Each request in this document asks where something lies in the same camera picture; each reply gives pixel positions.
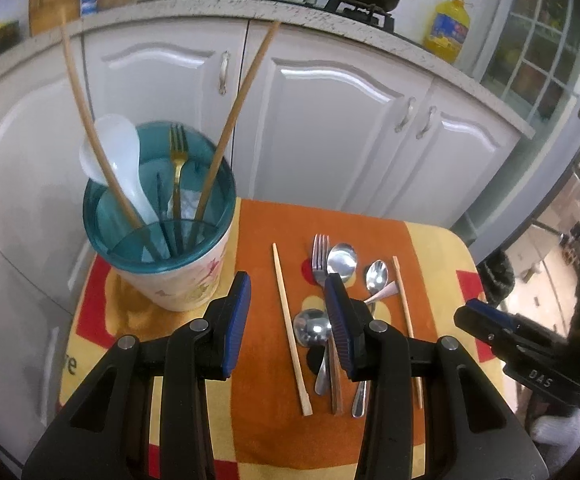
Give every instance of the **orange tablecloth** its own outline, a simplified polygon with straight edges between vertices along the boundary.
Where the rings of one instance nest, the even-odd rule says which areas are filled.
[[[365,298],[362,269],[374,260],[401,263],[415,336],[436,341],[454,335],[502,391],[502,371],[486,346],[458,330],[454,311],[482,294],[465,245],[451,232],[431,226],[301,206],[239,200],[219,288],[224,296],[236,270],[252,280],[252,300],[230,380],[208,381],[212,447],[219,480],[353,478],[364,419],[350,415],[356,385],[343,374],[343,416],[330,414],[329,398],[314,394],[314,375],[299,348],[314,414],[303,417],[276,286],[271,245],[277,243],[291,314],[323,307],[323,292],[310,276],[315,233],[332,244],[347,242],[358,254],[358,271],[346,283],[352,297]],[[96,257],[86,280],[68,341],[60,403],[64,404],[114,341],[127,333],[140,340],[169,335],[205,308],[169,312],[150,303]],[[375,317],[406,333],[399,296],[377,304]],[[161,381],[155,382],[150,421],[150,474],[159,471]],[[423,472],[423,412],[414,408],[414,476]]]

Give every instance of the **metal screw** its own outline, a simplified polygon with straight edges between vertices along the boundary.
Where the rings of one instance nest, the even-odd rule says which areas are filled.
[[[456,350],[458,348],[458,341],[451,335],[447,335],[441,339],[441,344],[448,350]]]
[[[209,326],[210,324],[202,318],[193,319],[190,322],[190,330],[192,330],[192,332],[203,332],[203,330],[206,330]]]
[[[388,329],[388,324],[380,319],[373,319],[368,326],[372,332],[378,333],[385,332]]]
[[[132,335],[124,335],[119,341],[116,342],[116,345],[121,350],[128,350],[134,346],[136,343],[136,339]]]

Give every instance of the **bottle label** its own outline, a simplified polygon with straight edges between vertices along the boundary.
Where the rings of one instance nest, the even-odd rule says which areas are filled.
[[[461,46],[468,35],[468,27],[457,22],[447,14],[437,14],[432,25],[430,36],[432,38],[450,40],[455,46]]]

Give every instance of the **cooking oil bottle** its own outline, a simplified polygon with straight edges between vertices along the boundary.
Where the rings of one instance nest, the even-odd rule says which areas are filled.
[[[435,18],[423,46],[435,56],[454,63],[470,28],[464,0],[445,0],[436,6]]]

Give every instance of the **speckled countertop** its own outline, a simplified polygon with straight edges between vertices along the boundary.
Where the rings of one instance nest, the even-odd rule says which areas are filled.
[[[155,0],[86,16],[81,20],[69,23],[68,33],[74,36],[81,32],[120,23],[185,16],[278,20],[289,25],[298,25],[359,41],[359,43],[378,48],[445,79],[481,101],[523,135],[530,138],[534,135],[534,129],[492,92],[423,48],[378,28],[320,9],[267,0]],[[0,77],[18,64],[60,43],[60,41],[59,30],[55,28],[34,38],[29,38],[1,54]]]

